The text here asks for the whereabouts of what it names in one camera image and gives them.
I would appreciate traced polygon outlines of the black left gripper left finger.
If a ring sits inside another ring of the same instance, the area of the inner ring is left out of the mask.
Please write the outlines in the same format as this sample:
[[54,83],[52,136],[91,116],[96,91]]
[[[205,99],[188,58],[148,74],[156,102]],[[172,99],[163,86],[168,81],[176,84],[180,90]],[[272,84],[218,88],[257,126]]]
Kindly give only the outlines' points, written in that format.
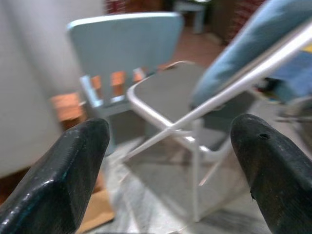
[[101,118],[63,132],[1,205],[1,233],[75,233],[108,144],[109,124]]

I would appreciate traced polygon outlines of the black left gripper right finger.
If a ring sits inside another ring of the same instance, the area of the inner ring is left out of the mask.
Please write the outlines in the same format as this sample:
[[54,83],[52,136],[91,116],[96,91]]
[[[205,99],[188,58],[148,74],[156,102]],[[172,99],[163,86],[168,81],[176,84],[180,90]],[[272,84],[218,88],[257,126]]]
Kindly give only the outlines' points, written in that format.
[[233,150],[251,197],[273,234],[312,232],[312,161],[265,120],[241,114],[231,123]]

